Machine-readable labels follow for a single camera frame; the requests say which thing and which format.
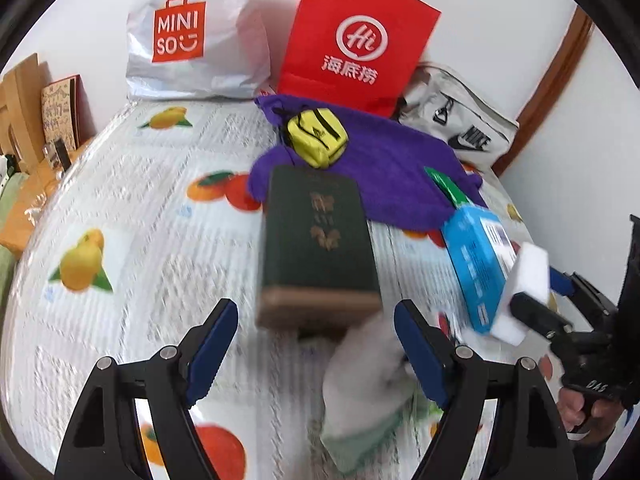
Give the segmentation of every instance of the wooden door frame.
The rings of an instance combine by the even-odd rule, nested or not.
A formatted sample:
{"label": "wooden door frame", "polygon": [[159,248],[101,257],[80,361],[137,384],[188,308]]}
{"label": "wooden door frame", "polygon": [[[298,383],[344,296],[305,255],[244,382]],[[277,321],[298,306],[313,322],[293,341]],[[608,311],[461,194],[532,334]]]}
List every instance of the wooden door frame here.
{"label": "wooden door frame", "polygon": [[592,30],[593,21],[580,6],[577,6],[556,56],[551,61],[531,99],[518,116],[517,121],[520,127],[511,149],[496,160],[492,167],[496,175],[500,176],[504,173],[504,170],[524,149],[540,124],[549,115],[574,74],[584,49],[589,43]]}

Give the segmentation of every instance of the purple towel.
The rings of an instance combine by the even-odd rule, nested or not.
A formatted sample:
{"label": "purple towel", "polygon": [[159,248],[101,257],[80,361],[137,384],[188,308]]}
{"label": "purple towel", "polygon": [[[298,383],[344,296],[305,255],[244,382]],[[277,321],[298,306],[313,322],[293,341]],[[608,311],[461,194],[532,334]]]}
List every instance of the purple towel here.
{"label": "purple towel", "polygon": [[[478,193],[482,178],[466,174],[453,150],[435,137],[389,119],[311,99],[279,94],[258,97],[255,102],[278,127],[308,108],[329,108],[335,114],[347,130],[349,143],[335,164],[318,171],[356,180],[370,220],[413,231],[440,228],[454,207],[425,173],[425,166],[449,175],[473,202],[485,206]],[[265,201],[271,170],[281,164],[309,168],[292,148],[271,148],[249,175],[247,189],[257,201]]]}

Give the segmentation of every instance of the yellow pear print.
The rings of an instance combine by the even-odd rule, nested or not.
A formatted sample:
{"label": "yellow pear print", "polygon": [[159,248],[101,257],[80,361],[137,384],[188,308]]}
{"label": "yellow pear print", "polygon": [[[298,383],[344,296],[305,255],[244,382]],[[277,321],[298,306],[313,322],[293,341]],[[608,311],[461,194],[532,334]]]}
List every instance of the yellow pear print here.
{"label": "yellow pear print", "polygon": [[148,123],[143,124],[140,128],[152,128],[154,130],[166,130],[174,126],[193,126],[185,117],[187,108],[181,106],[172,106],[166,110],[157,113]]}
{"label": "yellow pear print", "polygon": [[85,232],[78,244],[69,249],[60,260],[49,281],[60,281],[72,292],[87,290],[95,286],[107,292],[113,292],[111,283],[102,268],[104,235],[100,229]]}
{"label": "yellow pear print", "polygon": [[515,220],[516,222],[523,221],[520,213],[518,213],[518,210],[516,209],[516,206],[514,206],[513,204],[507,204],[507,214],[509,215],[509,218],[511,218],[511,220]]}

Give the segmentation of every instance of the fruit print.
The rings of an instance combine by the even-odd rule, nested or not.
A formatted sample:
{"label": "fruit print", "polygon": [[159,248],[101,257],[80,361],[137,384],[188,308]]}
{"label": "fruit print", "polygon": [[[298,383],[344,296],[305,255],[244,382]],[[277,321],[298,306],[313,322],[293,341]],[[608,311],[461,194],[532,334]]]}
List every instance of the fruit print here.
{"label": "fruit print", "polygon": [[189,184],[187,196],[194,202],[211,202],[225,195],[225,185],[234,176],[230,171],[208,174]]}
{"label": "fruit print", "polygon": [[155,114],[148,123],[140,128],[152,128],[154,130],[166,130],[174,126],[193,126],[186,118],[187,108],[172,106],[166,110]]}
{"label": "fruit print", "polygon": [[516,206],[514,206],[513,204],[507,204],[507,214],[509,215],[509,218],[511,218],[511,220],[515,220],[516,222],[520,223],[523,222],[520,213],[518,213]]}
{"label": "fruit print", "polygon": [[104,235],[100,229],[90,229],[60,259],[60,265],[49,278],[50,282],[62,282],[71,292],[82,292],[90,286],[113,292],[111,283],[102,268]]}
{"label": "fruit print", "polygon": [[447,318],[447,315],[444,314],[444,312],[438,313],[438,326],[440,327],[442,333],[450,340],[451,330],[449,328],[449,319]]}
{"label": "fruit print", "polygon": [[475,173],[477,175],[479,175],[479,171],[476,170],[476,168],[474,166],[472,166],[471,164],[468,164],[467,162],[460,162],[460,164],[462,165],[462,167],[464,168],[464,170],[467,173]]}
{"label": "fruit print", "polygon": [[408,229],[403,229],[402,232],[405,234],[405,236],[407,236],[408,238],[412,238],[413,240],[423,240],[424,238],[429,238],[439,248],[447,248],[446,243],[444,243],[442,233],[439,229],[432,229],[431,231],[409,231]]}
{"label": "fruit print", "polygon": [[225,185],[225,196],[228,202],[240,211],[256,211],[260,209],[260,202],[256,202],[246,190],[249,175],[240,174],[233,177]]}
{"label": "fruit print", "polygon": [[[155,465],[164,466],[153,427],[143,424],[140,433],[146,459]],[[196,433],[220,480],[244,479],[246,453],[238,437],[229,430],[214,425],[196,426]]]}
{"label": "fruit print", "polygon": [[247,173],[219,171],[201,176],[187,187],[187,197],[194,202],[213,202],[226,197],[226,200],[240,211],[256,211],[260,202],[256,202],[246,190],[249,179]]}

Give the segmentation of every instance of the black handheld tool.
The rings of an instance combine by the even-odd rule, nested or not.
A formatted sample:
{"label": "black handheld tool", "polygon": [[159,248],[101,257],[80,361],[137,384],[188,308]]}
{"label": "black handheld tool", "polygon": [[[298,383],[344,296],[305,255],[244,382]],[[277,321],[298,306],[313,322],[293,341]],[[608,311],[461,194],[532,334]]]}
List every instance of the black handheld tool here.
{"label": "black handheld tool", "polygon": [[462,478],[487,399],[498,405],[481,480],[577,478],[556,404],[533,359],[484,361],[467,346],[453,346],[410,300],[398,303],[394,323],[425,396],[444,410],[413,480]]}
{"label": "black handheld tool", "polygon": [[593,327],[574,332],[564,317],[527,294],[515,294],[512,315],[545,337],[564,368],[561,382],[584,395],[584,422],[572,433],[588,431],[591,408],[597,399],[622,403],[630,409],[640,401],[640,219],[634,223],[625,282],[616,307],[578,274],[551,270],[551,287],[566,296]]}
{"label": "black handheld tool", "polygon": [[237,328],[236,304],[220,300],[178,346],[124,365],[99,359],[66,428],[55,480],[152,480],[134,399],[148,399],[172,480],[218,480],[188,409],[207,395]]}

